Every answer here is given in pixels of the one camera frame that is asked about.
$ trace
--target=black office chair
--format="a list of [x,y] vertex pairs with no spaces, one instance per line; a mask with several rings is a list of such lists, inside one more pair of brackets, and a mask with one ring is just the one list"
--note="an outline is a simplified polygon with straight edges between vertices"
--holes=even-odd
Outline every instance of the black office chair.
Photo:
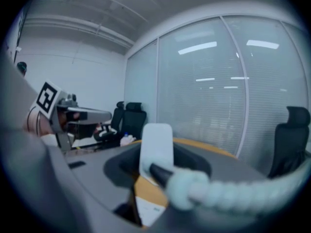
[[310,113],[304,107],[287,107],[287,123],[278,124],[275,131],[275,153],[268,177],[284,175],[296,170],[306,159]]
[[101,131],[97,131],[94,133],[94,138],[96,141],[105,141],[106,139],[110,138],[112,139],[115,133],[109,129],[109,126],[116,130],[117,132],[120,132],[120,122],[124,115],[124,102],[118,102],[117,108],[114,110],[111,123],[108,124],[101,124]]
[[117,133],[108,132],[100,138],[103,146],[98,150],[104,150],[120,146],[120,140],[128,133],[137,140],[141,139],[142,128],[145,124],[147,113],[142,111],[141,103],[128,103],[122,117],[122,127]]

